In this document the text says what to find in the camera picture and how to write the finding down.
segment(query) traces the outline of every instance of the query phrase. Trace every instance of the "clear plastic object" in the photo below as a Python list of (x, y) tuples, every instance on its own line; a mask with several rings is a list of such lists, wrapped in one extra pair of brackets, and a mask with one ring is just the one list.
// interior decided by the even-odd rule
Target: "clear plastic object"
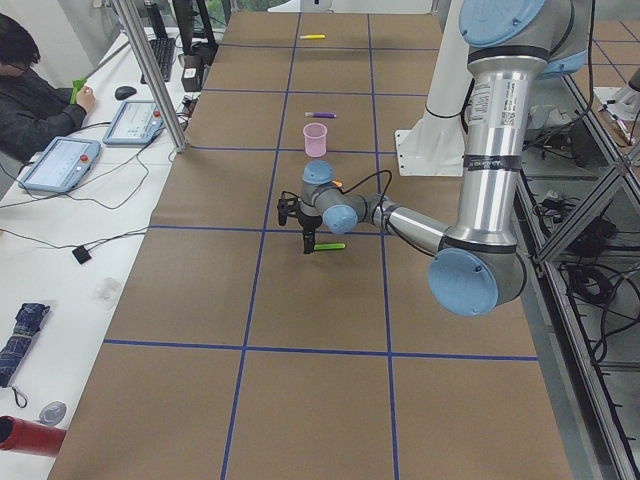
[(62, 402), (51, 402), (46, 405), (38, 416), (38, 422), (53, 427), (59, 424), (67, 414), (67, 406)]
[(92, 298), (105, 309), (111, 310), (118, 302), (121, 290), (120, 282), (107, 277), (96, 286)]
[(320, 158), (327, 153), (327, 127), (322, 123), (308, 123), (302, 129), (304, 151), (311, 158)]

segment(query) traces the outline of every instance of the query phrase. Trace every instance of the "blue joint cap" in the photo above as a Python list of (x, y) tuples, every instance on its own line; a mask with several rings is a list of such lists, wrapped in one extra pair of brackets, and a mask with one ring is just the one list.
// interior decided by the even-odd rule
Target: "blue joint cap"
[(474, 0), (464, 2), (459, 27), (475, 48), (495, 47), (522, 32), (540, 13), (546, 0)]
[(304, 167), (302, 180), (311, 185), (322, 185), (333, 180), (333, 167), (324, 160), (313, 160)]
[(333, 205), (324, 211), (322, 221), (331, 233), (347, 233), (356, 228), (358, 215), (349, 205)]
[(538, 75), (538, 78), (554, 78), (575, 73), (585, 64), (587, 54), (587, 50), (583, 50), (582, 52), (574, 55), (570, 55), (559, 60), (553, 60), (549, 62), (547, 68), (544, 69), (544, 72)]
[(429, 286), (440, 305), (456, 315), (483, 315), (498, 303), (498, 285), (489, 267), (459, 248), (438, 252), (429, 269)]

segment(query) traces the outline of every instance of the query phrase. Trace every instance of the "person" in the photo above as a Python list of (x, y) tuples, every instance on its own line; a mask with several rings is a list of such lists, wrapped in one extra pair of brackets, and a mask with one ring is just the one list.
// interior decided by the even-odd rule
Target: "person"
[(31, 67), (40, 61), (33, 37), (0, 13), (0, 150), (26, 163), (60, 135), (82, 127), (95, 104), (85, 86), (71, 105), (71, 88), (54, 88)]

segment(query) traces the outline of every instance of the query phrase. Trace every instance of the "umbrella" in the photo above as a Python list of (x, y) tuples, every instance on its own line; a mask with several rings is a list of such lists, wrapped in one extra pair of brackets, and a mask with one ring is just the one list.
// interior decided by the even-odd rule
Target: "umbrella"
[(49, 306), (41, 303), (23, 303), (16, 315), (16, 326), (7, 345), (0, 351), (0, 387), (7, 387), (11, 376), (27, 353), (40, 323), (49, 312)]

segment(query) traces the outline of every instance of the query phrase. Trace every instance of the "green object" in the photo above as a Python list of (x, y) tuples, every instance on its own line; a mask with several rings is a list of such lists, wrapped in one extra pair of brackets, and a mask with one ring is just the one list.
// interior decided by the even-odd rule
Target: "green object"
[(71, 82), (73, 86), (73, 90), (71, 91), (71, 100), (69, 101), (71, 105), (76, 104), (76, 95), (78, 94), (80, 89), (84, 87), (85, 83), (87, 83), (86, 78), (81, 78), (80, 80), (74, 80), (73, 82)]
[(347, 245), (344, 243), (318, 243), (313, 247), (314, 251), (319, 250), (344, 250)]

